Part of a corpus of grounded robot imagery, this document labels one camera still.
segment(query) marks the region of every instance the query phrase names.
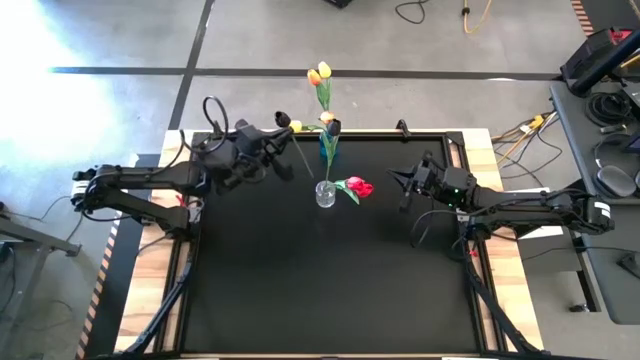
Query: black floor stripe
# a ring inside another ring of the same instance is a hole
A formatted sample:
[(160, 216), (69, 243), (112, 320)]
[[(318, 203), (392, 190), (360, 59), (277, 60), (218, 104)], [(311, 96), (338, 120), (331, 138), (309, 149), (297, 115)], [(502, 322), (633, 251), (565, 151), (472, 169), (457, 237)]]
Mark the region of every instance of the black floor stripe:
[(187, 68), (185, 69), (185, 74), (182, 77), (178, 96), (176, 96), (176, 103), (173, 106), (173, 112), (171, 113), (169, 130), (177, 130), (180, 127), (180, 120), (182, 120), (184, 105), (187, 102), (187, 96), (189, 95), (193, 75), (195, 73), (196, 66), (198, 65), (200, 50), (202, 50), (202, 43), (204, 42), (204, 36), (207, 32), (207, 23), (209, 22), (209, 15), (211, 15), (211, 9), (213, 8), (214, 2), (215, 0), (205, 1), (202, 15), (200, 16), (200, 23), (198, 24), (198, 30), (196, 31), (196, 36), (193, 39), (193, 46), (191, 47), (191, 54), (189, 54)]
[(54, 74), (80, 75), (182, 75), (184, 68), (153, 67), (95, 67), (95, 66), (56, 66), (49, 68)]
[[(57, 74), (91, 75), (185, 75), (180, 86), (179, 98), (186, 101), (188, 86), (193, 76), (228, 77), (299, 77), (307, 76), (307, 69), (223, 69), (223, 68), (148, 68), (148, 67), (53, 67), (49, 69)], [(513, 79), (519, 81), (560, 80), (559, 73), (512, 73), (512, 72), (465, 72), (465, 71), (405, 71), (405, 70), (334, 70), (334, 77), (386, 78), (386, 79), (443, 79), (443, 80), (488, 80)]]
[[(197, 76), (237, 77), (298, 77), (307, 76), (307, 69), (196, 69)], [(488, 80), (512, 79), (520, 81), (560, 80), (560, 73), (512, 73), (466, 71), (405, 71), (405, 70), (334, 70), (333, 77), (382, 79), (445, 79)]]

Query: headphones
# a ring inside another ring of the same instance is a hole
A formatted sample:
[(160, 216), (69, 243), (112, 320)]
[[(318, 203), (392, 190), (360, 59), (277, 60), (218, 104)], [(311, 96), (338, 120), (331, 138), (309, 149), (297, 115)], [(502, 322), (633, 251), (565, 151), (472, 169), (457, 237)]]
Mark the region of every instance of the headphones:
[(602, 145), (620, 146), (629, 142), (631, 136), (627, 134), (611, 134), (606, 136), (593, 149), (593, 155), (598, 165), (598, 172), (594, 176), (596, 188), (612, 198), (626, 198), (640, 189), (640, 171), (635, 178), (617, 166), (602, 165), (599, 152)]

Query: blue vase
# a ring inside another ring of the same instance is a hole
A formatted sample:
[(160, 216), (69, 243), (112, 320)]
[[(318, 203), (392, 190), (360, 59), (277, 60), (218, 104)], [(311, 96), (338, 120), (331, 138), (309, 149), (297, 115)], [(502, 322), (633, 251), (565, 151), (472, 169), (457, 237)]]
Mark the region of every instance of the blue vase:
[[(318, 136), (318, 140), (320, 140), (320, 156), (322, 156), (323, 159), (327, 159), (327, 148), (324, 146), (324, 142), (322, 141), (322, 135)], [(329, 140), (329, 142), (333, 141), (333, 136), (327, 134), (327, 140)], [(333, 154), (333, 159), (335, 160), (336, 156), (338, 156), (338, 145), (336, 145), (336, 153)]]

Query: black metal leg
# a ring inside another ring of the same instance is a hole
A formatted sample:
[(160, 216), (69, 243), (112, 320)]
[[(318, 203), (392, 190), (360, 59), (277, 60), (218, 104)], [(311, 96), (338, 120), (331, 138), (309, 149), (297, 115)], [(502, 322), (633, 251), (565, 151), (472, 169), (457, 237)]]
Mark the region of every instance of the black metal leg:
[(590, 312), (600, 312), (602, 311), (602, 305), (600, 304), (600, 301), (598, 301), (593, 274), (590, 273), (587, 267), (584, 255), (579, 254), (578, 259), (580, 260), (580, 267), (582, 267), (582, 270), (577, 271), (576, 273), (578, 274), (578, 280), (580, 280), (580, 286), (584, 293), (587, 309), (589, 309)]

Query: yellow tulip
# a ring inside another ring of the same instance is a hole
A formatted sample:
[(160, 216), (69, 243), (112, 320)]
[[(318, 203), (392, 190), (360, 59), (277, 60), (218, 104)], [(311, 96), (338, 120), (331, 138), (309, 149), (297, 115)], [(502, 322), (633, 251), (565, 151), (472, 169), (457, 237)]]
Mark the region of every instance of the yellow tulip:
[(331, 111), (325, 111), (320, 114), (320, 121), (322, 121), (325, 125), (331, 122), (331, 120), (335, 119), (335, 115)]
[(289, 124), (289, 127), (291, 129), (293, 129), (294, 133), (298, 133), (298, 132), (302, 131), (302, 121), (300, 121), (300, 120), (291, 120), (291, 123)]
[(323, 79), (328, 79), (328, 78), (331, 77), (331, 68), (324, 61), (322, 61), (320, 64), (318, 64), (318, 71), (320, 71), (320, 76)]
[(311, 85), (313, 86), (318, 86), (322, 83), (320, 74), (318, 74), (318, 72), (313, 69), (307, 71), (307, 78), (309, 79), (309, 83), (311, 83)]

